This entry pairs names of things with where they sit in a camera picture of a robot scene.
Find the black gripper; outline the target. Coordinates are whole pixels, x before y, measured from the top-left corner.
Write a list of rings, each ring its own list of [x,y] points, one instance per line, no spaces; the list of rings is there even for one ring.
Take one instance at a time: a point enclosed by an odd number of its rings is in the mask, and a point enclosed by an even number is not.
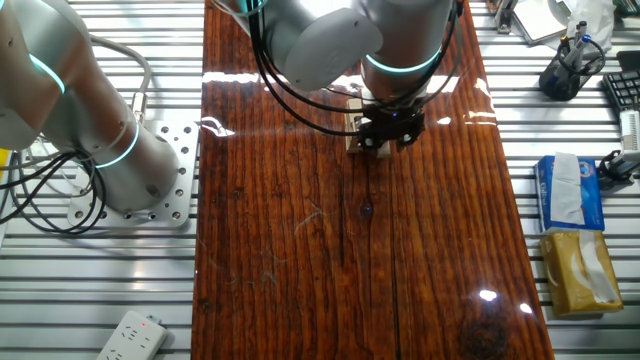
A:
[[[358,145],[365,151],[378,151],[387,142],[375,129],[393,128],[395,126],[410,125],[401,136],[396,139],[396,149],[403,151],[414,144],[424,132],[424,113],[416,108],[382,108],[367,106],[364,117],[371,121],[370,128],[363,128],[357,132]]]

